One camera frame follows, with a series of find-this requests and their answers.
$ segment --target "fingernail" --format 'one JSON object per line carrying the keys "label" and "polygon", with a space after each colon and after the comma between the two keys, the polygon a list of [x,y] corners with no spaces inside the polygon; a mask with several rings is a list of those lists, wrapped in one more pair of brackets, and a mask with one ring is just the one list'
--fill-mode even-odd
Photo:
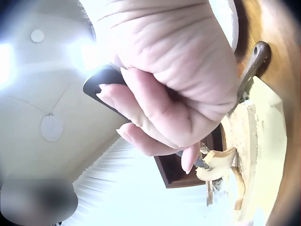
{"label": "fingernail", "polygon": [[100,89],[103,89],[103,88],[106,87],[107,85],[108,85],[108,84],[100,84],[100,85],[99,85],[99,88],[100,88]]}
{"label": "fingernail", "polygon": [[122,130],[116,130],[116,132],[127,142],[132,143],[131,137],[126,132],[124,132]]}
{"label": "fingernail", "polygon": [[115,105],[114,101],[111,98],[109,98],[104,92],[97,93],[96,96],[100,100],[102,100],[103,102],[105,102],[107,105],[109,105],[110,107],[116,109],[116,105]]}
{"label": "fingernail", "polygon": [[125,75],[128,72],[128,70],[126,70],[124,67],[121,67],[120,72],[122,75]]}

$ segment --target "ceiling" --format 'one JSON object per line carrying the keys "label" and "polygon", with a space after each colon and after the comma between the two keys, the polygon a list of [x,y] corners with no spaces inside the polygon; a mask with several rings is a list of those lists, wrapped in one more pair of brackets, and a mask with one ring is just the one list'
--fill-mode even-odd
{"label": "ceiling", "polygon": [[[82,91],[93,70],[85,68],[81,49],[94,44],[82,8],[73,0],[25,2],[7,18],[0,42],[7,50],[0,52],[1,184],[15,167],[36,160],[69,174],[124,123]],[[41,42],[31,40],[34,30],[44,33]],[[63,125],[53,142],[40,129],[49,114]]]}

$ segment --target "finger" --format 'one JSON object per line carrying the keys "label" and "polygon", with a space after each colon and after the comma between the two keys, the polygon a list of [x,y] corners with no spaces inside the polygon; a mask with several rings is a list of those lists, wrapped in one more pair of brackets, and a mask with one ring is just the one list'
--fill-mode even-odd
{"label": "finger", "polygon": [[142,130],[153,139],[158,140],[171,148],[178,148],[177,145],[164,137],[145,116],[133,93],[127,86],[110,84],[103,87],[101,93],[97,94],[97,96],[103,102],[118,110],[136,126],[142,128]]}
{"label": "finger", "polygon": [[190,146],[189,148],[183,151],[181,165],[182,169],[186,172],[186,174],[189,174],[189,172],[191,171],[194,162],[199,156],[199,153],[200,142],[195,143],[194,145]]}
{"label": "finger", "polygon": [[185,147],[197,143],[218,125],[200,112],[174,102],[152,74],[136,68],[121,70],[144,114],[156,129],[174,144]]}
{"label": "finger", "polygon": [[179,149],[173,149],[151,138],[133,123],[126,123],[117,130],[118,134],[147,156],[171,155]]}

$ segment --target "ceiling light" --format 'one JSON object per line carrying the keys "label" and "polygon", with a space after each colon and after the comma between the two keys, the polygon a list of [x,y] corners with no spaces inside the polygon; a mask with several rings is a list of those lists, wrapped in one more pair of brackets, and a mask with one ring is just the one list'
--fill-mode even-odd
{"label": "ceiling light", "polygon": [[60,138],[63,132],[63,125],[61,121],[53,116],[46,116],[41,123],[41,133],[48,141],[56,141]]}
{"label": "ceiling light", "polygon": [[41,42],[44,39],[44,33],[41,30],[34,30],[31,33],[31,40],[34,42]]}

